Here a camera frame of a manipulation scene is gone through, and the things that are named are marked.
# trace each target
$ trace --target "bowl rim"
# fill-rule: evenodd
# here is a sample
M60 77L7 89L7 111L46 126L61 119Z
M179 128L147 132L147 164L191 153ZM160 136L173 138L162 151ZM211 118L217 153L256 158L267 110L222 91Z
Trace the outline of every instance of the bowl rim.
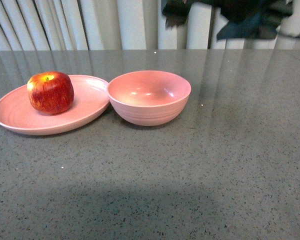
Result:
M189 89L188 89L188 92L187 94L184 96L184 97L181 97L179 98L178 100L175 100L175 101L172 101L172 102L168 102L168 103L164 103L164 104L157 104L157 105L143 105L143 106L138 106L138 105L133 105L133 104L129 104L129 103L125 103L123 101L119 101L115 98L113 98L111 96L111 94L109 93L109 87L111 86L111 83L113 83L114 80L122 77L122 76L125 76L125 75L130 75L130 74L135 74L135 73L141 73L141 72L157 72L157 73L164 73L164 74L169 74L169 75L175 75L175 76L178 76L179 78L183 79L185 81L185 84L187 84L189 86ZM182 100L186 99L189 97L190 93L191 93L191 90L192 90L192 87L191 87L191 84L189 83L188 80L186 80L184 77L178 75L178 74L175 74L173 72L169 72L169 71L161 71L161 70L139 70L139 71L131 71L131 72L127 72L127 73L124 73L124 74L121 74L117 77L115 77L114 79L112 79L109 84L106 86L106 92L108 94L108 97L110 98L110 100L113 100L115 101L116 103L119 103L119 104L122 104L122 105L125 105L125 106L129 106L129 107L135 107L135 108L156 108L156 107L164 107L164 106L168 106L168 105L172 105L172 104L175 104L177 102L181 102Z

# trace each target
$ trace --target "dark cloth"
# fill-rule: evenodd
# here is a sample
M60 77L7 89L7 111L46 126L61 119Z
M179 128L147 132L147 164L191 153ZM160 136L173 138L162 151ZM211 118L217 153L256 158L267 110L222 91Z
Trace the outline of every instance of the dark cloth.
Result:
M186 23L193 3L220 8L229 22L217 34L217 39L274 39L283 18L293 14L292 2L286 0L162 0L166 27Z

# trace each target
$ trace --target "bowl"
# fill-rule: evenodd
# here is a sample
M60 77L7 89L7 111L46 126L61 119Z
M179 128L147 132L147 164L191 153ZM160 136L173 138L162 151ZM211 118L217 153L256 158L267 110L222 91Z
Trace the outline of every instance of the bowl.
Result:
M190 83L181 76L155 70L129 72L107 86L114 110L140 126L157 126L174 119L184 109L190 92Z

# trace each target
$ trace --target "plate rim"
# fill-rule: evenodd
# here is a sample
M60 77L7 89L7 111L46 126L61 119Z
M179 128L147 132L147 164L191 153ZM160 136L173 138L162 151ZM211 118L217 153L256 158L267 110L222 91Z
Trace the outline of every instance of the plate rim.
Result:
M109 96L107 94L107 86L108 86L108 82L102 78L99 78L99 77L96 77L96 76L91 76L91 75L84 75L84 74L69 74L68 75L71 78L92 78L94 80L97 80L97 81L100 81L104 84L105 86L105 89L102 91L104 93L105 96L107 96L107 102L106 104L102 105L100 107L100 109L98 111L95 111L89 115L85 115L79 119L76 119L76 120L73 120L73 121L70 121L70 122L67 122L67 123L64 123L64 124L58 124L58 125L54 125L54 126L47 126L47 127L40 127L40 128L24 128L24 127L15 127L15 126L12 126L12 125L8 125L8 124L5 124L3 122L0 121L0 125L12 132L15 132L15 133L19 133L19 134L24 134L24 135L33 135L33 136L44 136L44 135L54 135L54 134L60 134L60 133L65 133L65 132L68 132L68 131L71 131L71 130L74 130L74 129L77 129L77 128L80 128L90 122L92 122L94 119L98 118L105 110L106 108L108 107L108 105L110 104L110 99L109 99ZM22 88L26 88L27 87L27 84L24 84L22 86L19 86L13 90L11 90L10 92L8 92L7 94L5 94L3 97L0 98L0 103L9 97L9 95L12 95L14 92L17 92L19 91L20 89ZM82 125L80 126L77 126L77 127L74 127L74 128L70 128L68 129L71 125L77 123L77 122L80 122L80 121L84 121L84 120L87 120L87 122L85 121ZM58 132L54 132L54 133L41 133L41 132L44 132L44 131L49 131L49 132L53 132L53 130L57 130L59 129L60 127L64 127L64 128L67 128L66 130L60 130Z

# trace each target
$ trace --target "pink plate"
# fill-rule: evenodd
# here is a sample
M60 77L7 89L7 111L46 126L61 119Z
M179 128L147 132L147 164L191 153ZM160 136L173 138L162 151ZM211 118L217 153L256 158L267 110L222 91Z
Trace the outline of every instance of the pink plate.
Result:
M27 85L0 99L0 125L26 135L51 135L79 128L99 117L109 105L108 82L95 76L69 75L73 89L72 107L57 115L35 110L29 101Z

